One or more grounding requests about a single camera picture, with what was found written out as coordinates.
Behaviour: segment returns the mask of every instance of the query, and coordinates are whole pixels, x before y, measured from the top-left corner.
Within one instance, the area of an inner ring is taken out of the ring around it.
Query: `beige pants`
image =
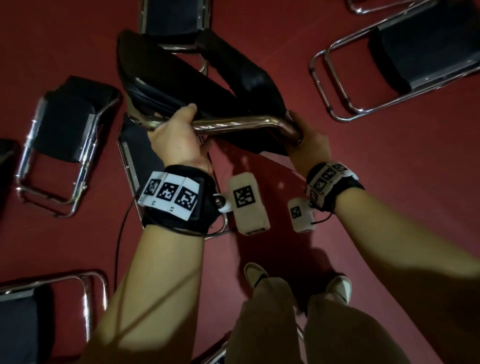
[[[294,304],[283,279],[261,280],[243,304],[225,363],[301,363]],[[309,364],[409,363],[373,317],[348,307],[336,293],[310,298],[304,340]]]

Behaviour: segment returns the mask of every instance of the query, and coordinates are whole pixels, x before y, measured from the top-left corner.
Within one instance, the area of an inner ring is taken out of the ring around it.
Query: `shoe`
[[[336,276],[328,283],[325,292],[338,294],[348,304],[352,297],[352,282],[347,276]]]
[[[255,288],[263,278],[268,278],[268,273],[256,263],[247,263],[243,268],[243,274],[250,287]]]

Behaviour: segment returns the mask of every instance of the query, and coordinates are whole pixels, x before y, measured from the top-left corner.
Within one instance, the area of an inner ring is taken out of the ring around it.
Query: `wrist strap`
[[[213,203],[215,193],[214,179],[197,168],[173,165],[152,172],[138,199],[145,207],[142,223],[206,234],[221,215]]]
[[[318,210],[333,212],[337,196],[351,187],[365,189],[352,170],[341,162],[331,161],[310,170],[305,193]]]

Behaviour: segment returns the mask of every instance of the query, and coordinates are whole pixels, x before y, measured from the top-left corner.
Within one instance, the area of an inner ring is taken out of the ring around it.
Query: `red floor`
[[[136,29],[137,13],[137,0],[2,2],[0,137],[23,142],[37,99],[69,74],[120,87],[116,35],[126,27]],[[475,108],[480,76],[348,125],[328,117],[309,76],[307,65],[315,52],[378,17],[352,15],[340,0],[215,0],[213,29],[270,73],[288,108],[330,135],[334,157],[351,166],[368,191],[480,256],[480,127]],[[333,59],[358,103],[373,105],[392,94],[364,42],[339,50]],[[113,130],[120,124],[118,117]],[[330,266],[346,273],[353,281],[354,307],[377,318],[413,363],[439,362],[367,268],[336,218],[313,234],[293,232],[287,201],[301,196],[303,187],[292,172],[227,145],[214,148],[212,159],[222,186],[232,173],[250,170],[256,175],[272,228],[250,238],[228,235],[206,243],[195,354],[232,329],[247,297],[239,267],[255,260],[299,290]],[[62,184],[70,181],[70,174],[58,176],[64,174],[64,165],[41,162],[45,168],[35,173],[39,184],[62,191],[71,187],[70,182]],[[116,132],[112,132],[75,217],[54,219],[20,204],[11,194],[0,222],[0,281],[98,268],[112,282],[117,233],[130,199]],[[131,213],[121,246],[121,274],[140,232],[140,223]],[[78,300],[65,293],[60,296],[54,355],[77,354],[82,347]]]

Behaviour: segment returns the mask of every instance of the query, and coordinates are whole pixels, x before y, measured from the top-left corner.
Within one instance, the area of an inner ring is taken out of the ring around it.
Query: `forearm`
[[[335,213],[444,362],[478,360],[480,261],[360,189],[340,194]]]
[[[148,225],[81,363],[189,363],[203,238]]]

